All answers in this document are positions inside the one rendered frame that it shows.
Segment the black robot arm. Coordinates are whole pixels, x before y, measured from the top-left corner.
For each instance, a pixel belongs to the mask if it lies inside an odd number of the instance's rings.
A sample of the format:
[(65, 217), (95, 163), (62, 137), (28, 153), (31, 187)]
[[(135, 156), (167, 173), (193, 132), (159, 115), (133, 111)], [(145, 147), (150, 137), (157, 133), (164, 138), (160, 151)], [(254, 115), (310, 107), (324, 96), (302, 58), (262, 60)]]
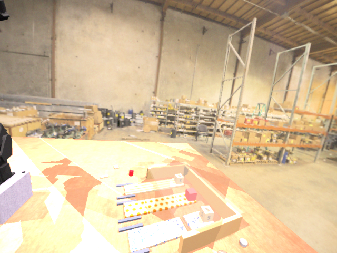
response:
[[(4, 0), (0, 0), (0, 21), (7, 20), (9, 17)], [(12, 154), (12, 137), (0, 123), (0, 185), (15, 175), (15, 172), (11, 172), (10, 164), (7, 162)]]

